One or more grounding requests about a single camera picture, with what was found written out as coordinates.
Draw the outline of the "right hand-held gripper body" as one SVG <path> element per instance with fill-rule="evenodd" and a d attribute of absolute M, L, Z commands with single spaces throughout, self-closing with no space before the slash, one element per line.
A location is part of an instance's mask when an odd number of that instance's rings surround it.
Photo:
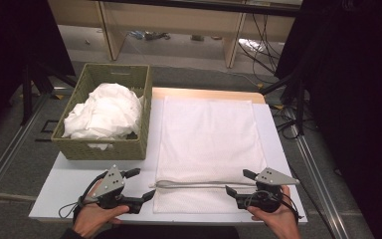
<path fill-rule="evenodd" d="M 244 198 L 236 199 L 239 209 L 247 209 L 254 206 L 265 212 L 275 212 L 283 203 L 283 185 L 298 185 L 299 180 L 283 174 L 277 170 L 266 167 L 257 173 L 256 191 L 252 194 L 244 194 Z"/>

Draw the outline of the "black curtain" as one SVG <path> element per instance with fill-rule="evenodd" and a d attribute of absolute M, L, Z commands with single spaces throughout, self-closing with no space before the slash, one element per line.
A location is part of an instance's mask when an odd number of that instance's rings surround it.
<path fill-rule="evenodd" d="M 303 79 L 324 140 L 382 239 L 382 0 L 302 0 L 277 75 Z"/>
<path fill-rule="evenodd" d="M 0 0 L 0 115 L 25 75 L 47 92 L 74 73 L 48 0 Z"/>

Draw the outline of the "person's right hand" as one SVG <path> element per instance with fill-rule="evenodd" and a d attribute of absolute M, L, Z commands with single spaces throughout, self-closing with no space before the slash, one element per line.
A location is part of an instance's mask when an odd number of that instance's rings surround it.
<path fill-rule="evenodd" d="M 284 194 L 283 203 L 275 212 L 268 213 L 254 206 L 249 206 L 247 210 L 252 214 L 254 221 L 263 221 L 278 239 L 301 239 L 291 208 L 289 188 L 283 185 L 282 191 Z"/>

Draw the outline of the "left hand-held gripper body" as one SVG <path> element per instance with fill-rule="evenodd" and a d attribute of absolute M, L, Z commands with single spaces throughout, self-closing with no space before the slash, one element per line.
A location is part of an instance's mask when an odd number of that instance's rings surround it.
<path fill-rule="evenodd" d="M 143 203 L 140 198 L 126 197 L 122 194 L 125 178 L 122 178 L 120 172 L 121 170 L 116 165 L 108 170 L 94 192 L 94 199 L 97 200 L 97 205 L 103 209 L 126 205 L 129 207 L 128 213 L 138 214 Z"/>

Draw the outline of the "black metal stand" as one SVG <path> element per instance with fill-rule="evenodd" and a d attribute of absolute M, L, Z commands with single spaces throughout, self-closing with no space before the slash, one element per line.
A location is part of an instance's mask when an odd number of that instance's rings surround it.
<path fill-rule="evenodd" d="M 33 115 L 33 92 L 32 86 L 35 86 L 39 93 L 50 94 L 54 87 L 50 77 L 56 77 L 70 87 L 75 87 L 77 82 L 68 76 L 58 72 L 56 69 L 39 61 L 29 60 L 22 71 L 22 95 L 23 95 L 23 119 L 22 125 Z"/>
<path fill-rule="evenodd" d="M 298 73 L 291 73 L 286 77 L 278 80 L 272 85 L 261 88 L 259 93 L 263 96 L 273 92 L 274 90 L 284 87 L 281 95 L 281 103 L 290 105 L 296 101 L 296 115 L 295 118 L 289 121 L 286 126 L 294 125 L 296 127 L 296 135 L 304 135 L 303 131 L 303 102 L 304 102 L 304 83 L 302 77 Z"/>

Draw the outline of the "white mesh laundry bag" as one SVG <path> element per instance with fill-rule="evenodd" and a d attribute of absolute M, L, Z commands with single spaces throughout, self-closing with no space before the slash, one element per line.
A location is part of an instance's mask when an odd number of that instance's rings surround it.
<path fill-rule="evenodd" d="M 266 166 L 252 102 L 164 99 L 155 213 L 236 213 L 226 188 L 251 192 L 255 182 L 243 171 Z"/>

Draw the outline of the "aluminium floor rail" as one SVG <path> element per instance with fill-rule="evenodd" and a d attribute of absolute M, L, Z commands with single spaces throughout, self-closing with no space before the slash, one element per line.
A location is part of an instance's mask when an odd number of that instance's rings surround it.
<path fill-rule="evenodd" d="M 331 229 L 332 235 L 335 239 L 349 239 L 349 234 L 345 228 L 343 220 L 331 198 L 329 190 L 326 188 L 326 184 L 316 165 L 314 157 L 305 139 L 304 133 L 302 132 L 302 123 L 296 119 L 296 115 L 292 110 L 285 110 L 285 115 L 292 119 L 290 127 L 291 131 L 295 136 L 296 143 L 298 145 L 299 151 L 313 186 L 319 197 L 319 201 L 324 211 L 323 215 L 327 220 L 327 225 Z"/>
<path fill-rule="evenodd" d="M 21 145 L 26 140 L 27 135 L 33 128 L 33 125 L 38 120 L 39 114 L 47 100 L 52 97 L 56 98 L 57 96 L 69 95 L 71 92 L 71 90 L 67 89 L 55 89 L 50 94 L 40 94 L 38 96 L 38 99 L 33 106 L 33 112 L 31 116 L 18 127 L 15 135 L 11 138 L 11 141 L 0 156 L 0 180 L 11 165 L 14 157 L 17 155 L 19 149 L 21 148 Z"/>

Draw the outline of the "light wooden shelf unit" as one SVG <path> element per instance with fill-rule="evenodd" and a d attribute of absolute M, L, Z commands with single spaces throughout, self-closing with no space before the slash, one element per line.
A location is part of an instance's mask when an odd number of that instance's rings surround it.
<path fill-rule="evenodd" d="M 226 66 L 234 66 L 238 40 L 256 39 L 267 28 L 271 42 L 285 42 L 293 17 L 162 7 L 95 0 L 48 0 L 59 25 L 101 28 L 108 57 L 118 58 L 132 30 L 214 36 L 223 39 Z"/>

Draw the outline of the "green woven basket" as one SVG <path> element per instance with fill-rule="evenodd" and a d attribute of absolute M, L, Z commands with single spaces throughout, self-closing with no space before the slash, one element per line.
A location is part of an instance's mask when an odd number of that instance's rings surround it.
<path fill-rule="evenodd" d="M 86 101 L 100 84 L 120 84 L 143 99 L 139 133 L 122 139 L 72 139 L 63 137 L 64 119 L 76 104 Z M 69 160 L 144 160 L 152 103 L 151 69 L 145 65 L 85 64 L 74 92 L 51 136 L 51 141 Z"/>

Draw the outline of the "person's left hand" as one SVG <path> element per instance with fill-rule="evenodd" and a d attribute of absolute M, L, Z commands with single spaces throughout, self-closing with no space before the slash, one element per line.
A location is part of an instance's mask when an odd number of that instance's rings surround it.
<path fill-rule="evenodd" d="M 91 239 L 106 223 L 120 224 L 119 216 L 128 211 L 126 205 L 102 209 L 96 203 L 87 204 L 78 214 L 72 230 L 82 239 Z"/>

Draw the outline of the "clear plastic bag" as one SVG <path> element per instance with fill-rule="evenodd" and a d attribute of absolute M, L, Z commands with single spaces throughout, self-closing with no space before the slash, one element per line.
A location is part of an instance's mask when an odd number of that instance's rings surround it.
<path fill-rule="evenodd" d="M 239 43 L 248 50 L 253 52 L 262 52 L 266 49 L 266 46 L 263 42 L 254 41 L 251 39 L 240 39 Z"/>

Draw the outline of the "white cloth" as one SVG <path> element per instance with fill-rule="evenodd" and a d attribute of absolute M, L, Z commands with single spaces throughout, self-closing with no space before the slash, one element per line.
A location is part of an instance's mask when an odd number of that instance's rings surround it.
<path fill-rule="evenodd" d="M 140 133 L 142 98 L 120 84 L 103 83 L 64 119 L 63 138 L 126 139 Z"/>

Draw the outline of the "person's dark clothing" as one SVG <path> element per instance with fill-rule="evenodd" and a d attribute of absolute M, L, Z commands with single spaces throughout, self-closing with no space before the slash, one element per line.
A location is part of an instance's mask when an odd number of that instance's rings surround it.
<path fill-rule="evenodd" d="M 123 225 L 100 232 L 95 239 L 240 239 L 233 226 Z"/>

